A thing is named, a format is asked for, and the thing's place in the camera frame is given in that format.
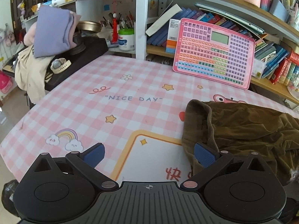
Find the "brown garment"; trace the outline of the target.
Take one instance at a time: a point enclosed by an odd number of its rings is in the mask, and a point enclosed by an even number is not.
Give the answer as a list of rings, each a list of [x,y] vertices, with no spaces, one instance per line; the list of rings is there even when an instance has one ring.
[[[204,168],[195,159],[196,143],[235,156],[257,152],[283,185],[298,180],[298,118],[288,113],[244,103],[191,100],[181,144],[192,175]]]

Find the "pink checkered table mat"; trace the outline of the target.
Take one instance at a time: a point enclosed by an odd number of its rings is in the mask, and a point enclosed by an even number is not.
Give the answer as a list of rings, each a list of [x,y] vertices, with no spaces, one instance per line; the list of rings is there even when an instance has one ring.
[[[36,157],[63,157],[103,143],[97,165],[116,181],[176,181],[191,176],[181,146],[188,102],[249,103],[294,117],[261,95],[176,73],[170,66],[101,56],[49,92],[1,143],[1,156],[17,180]]]

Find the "white wristwatch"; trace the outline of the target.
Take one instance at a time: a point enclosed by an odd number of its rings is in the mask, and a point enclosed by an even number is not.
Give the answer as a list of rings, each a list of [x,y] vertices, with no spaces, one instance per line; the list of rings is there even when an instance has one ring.
[[[71,66],[70,60],[59,58],[52,61],[50,69],[54,74],[60,74]]]

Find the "beige cloth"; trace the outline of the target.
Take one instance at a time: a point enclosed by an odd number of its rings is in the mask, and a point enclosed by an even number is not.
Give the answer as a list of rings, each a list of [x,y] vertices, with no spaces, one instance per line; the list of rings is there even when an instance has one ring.
[[[31,45],[18,54],[15,81],[20,89],[27,92],[31,102],[36,104],[46,95],[46,70],[54,56],[35,58],[33,52]]]

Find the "pink keyboard learning toy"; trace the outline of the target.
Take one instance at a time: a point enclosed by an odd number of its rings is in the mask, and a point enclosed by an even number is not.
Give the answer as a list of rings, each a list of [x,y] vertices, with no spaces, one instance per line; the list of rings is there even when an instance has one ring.
[[[255,41],[227,28],[182,18],[173,71],[247,90]]]

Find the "black tray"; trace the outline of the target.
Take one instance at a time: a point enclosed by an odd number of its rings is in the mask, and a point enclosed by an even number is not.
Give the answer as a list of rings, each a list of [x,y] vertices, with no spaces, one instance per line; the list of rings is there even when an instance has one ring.
[[[83,42],[86,48],[82,52],[71,55],[70,52],[67,51],[55,57],[55,59],[64,58],[70,60],[71,65],[65,71],[59,74],[53,74],[52,78],[45,83],[45,90],[53,90],[72,74],[108,51],[107,42],[104,38],[84,37]]]

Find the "red hanging tassel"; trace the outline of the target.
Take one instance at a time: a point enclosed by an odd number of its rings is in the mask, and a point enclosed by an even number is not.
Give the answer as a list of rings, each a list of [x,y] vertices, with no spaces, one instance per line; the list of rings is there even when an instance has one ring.
[[[112,15],[112,43],[117,43],[118,41],[118,23],[117,23],[117,14],[113,13]]]

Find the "white jar green lid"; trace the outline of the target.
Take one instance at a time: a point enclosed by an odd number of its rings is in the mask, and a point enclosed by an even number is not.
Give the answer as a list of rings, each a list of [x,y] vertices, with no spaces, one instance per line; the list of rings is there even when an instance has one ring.
[[[135,34],[133,28],[120,29],[118,31],[118,43],[121,51],[133,51],[135,49]]]

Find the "purple folded garment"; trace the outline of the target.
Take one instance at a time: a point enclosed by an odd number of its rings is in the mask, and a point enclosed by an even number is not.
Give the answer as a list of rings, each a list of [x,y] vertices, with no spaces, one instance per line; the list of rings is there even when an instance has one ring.
[[[73,36],[80,18],[70,10],[41,6],[34,35],[34,57],[55,56],[76,47]]]

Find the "brass bowl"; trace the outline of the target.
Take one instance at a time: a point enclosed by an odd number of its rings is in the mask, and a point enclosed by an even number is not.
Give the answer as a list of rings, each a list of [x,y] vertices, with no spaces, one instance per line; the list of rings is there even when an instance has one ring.
[[[80,21],[77,24],[77,28],[79,30],[84,30],[84,31],[90,31],[90,32],[95,32],[98,33],[101,31],[101,24],[98,22],[93,22],[93,21]]]

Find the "white orange box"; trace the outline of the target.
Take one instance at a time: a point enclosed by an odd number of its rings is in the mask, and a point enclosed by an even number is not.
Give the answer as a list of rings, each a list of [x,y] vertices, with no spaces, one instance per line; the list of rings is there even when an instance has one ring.
[[[170,54],[175,54],[179,27],[180,27],[180,20],[170,19],[165,52]]]

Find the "white leaning book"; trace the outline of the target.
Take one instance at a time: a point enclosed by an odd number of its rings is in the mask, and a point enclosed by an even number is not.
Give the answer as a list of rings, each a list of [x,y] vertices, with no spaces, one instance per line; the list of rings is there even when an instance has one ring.
[[[169,8],[166,12],[163,13],[146,31],[145,34],[152,36],[155,34],[163,25],[166,24],[173,16],[182,12],[182,8],[179,5],[175,4]]]

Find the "white bookshelf frame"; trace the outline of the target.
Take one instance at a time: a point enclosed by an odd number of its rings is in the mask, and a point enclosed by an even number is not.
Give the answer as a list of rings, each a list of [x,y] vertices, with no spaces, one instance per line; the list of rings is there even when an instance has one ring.
[[[266,33],[277,34],[298,44],[298,31],[279,18],[244,0],[135,0],[133,3],[124,1],[127,10],[134,9],[137,25],[136,51],[137,58],[144,59],[147,55],[147,25],[155,22],[173,1],[179,6],[191,7],[194,3],[201,3],[235,14],[261,27]]]

